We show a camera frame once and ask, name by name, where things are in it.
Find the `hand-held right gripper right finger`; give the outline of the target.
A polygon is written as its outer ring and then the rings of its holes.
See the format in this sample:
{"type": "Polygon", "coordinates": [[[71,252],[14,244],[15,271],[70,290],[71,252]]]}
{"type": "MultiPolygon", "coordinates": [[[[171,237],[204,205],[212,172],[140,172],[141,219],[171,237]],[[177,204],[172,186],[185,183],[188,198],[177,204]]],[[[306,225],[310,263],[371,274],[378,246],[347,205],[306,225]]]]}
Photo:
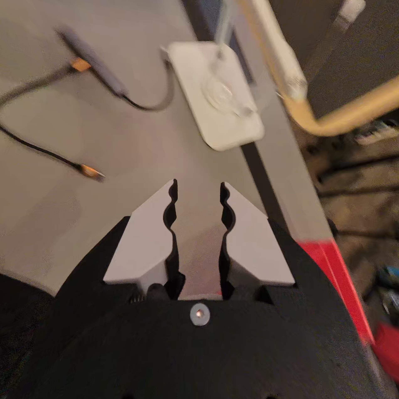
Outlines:
{"type": "Polygon", "coordinates": [[[238,287],[293,287],[294,277],[268,217],[231,184],[220,186],[222,223],[226,229],[220,251],[222,295],[238,287]]]}

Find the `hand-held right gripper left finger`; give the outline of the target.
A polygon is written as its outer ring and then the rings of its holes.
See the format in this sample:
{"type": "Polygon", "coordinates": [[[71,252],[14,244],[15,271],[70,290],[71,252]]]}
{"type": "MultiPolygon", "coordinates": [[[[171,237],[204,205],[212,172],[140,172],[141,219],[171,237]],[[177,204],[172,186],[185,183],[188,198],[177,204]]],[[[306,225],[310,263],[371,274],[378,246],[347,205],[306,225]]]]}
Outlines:
{"type": "Polygon", "coordinates": [[[109,263],[103,281],[136,284],[147,293],[161,284],[167,293],[181,292],[176,234],[177,180],[172,179],[136,208],[109,263]]]}

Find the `grey usb hub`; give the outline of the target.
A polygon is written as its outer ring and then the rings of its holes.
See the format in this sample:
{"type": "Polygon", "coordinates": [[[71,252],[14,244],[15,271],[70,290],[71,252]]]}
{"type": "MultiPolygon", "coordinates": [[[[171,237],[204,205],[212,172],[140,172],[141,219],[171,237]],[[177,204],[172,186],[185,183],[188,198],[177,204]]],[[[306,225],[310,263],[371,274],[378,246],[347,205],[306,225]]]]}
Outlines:
{"type": "Polygon", "coordinates": [[[74,68],[81,64],[79,68],[83,68],[83,64],[88,65],[88,69],[92,74],[102,82],[105,87],[117,98],[124,100],[130,106],[145,112],[160,112],[166,109],[174,98],[174,82],[172,64],[166,50],[161,47],[160,53],[162,63],[167,74],[167,91],[165,98],[156,105],[146,106],[140,105],[129,98],[128,90],[117,76],[106,66],[102,59],[94,52],[94,50],[79,35],[69,27],[59,27],[56,30],[57,35],[65,43],[65,45],[79,58],[74,62],[74,68]]]}

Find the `red plastic bin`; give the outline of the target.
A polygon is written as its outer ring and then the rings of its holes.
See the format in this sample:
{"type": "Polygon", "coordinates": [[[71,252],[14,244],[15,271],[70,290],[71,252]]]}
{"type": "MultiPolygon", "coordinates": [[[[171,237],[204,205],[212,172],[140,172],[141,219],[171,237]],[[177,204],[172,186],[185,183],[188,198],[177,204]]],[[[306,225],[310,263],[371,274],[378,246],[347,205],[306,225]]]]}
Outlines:
{"type": "Polygon", "coordinates": [[[384,371],[399,382],[399,330],[380,322],[374,337],[357,295],[352,278],[334,239],[326,241],[298,241],[316,262],[341,296],[363,344],[372,347],[384,371]]]}

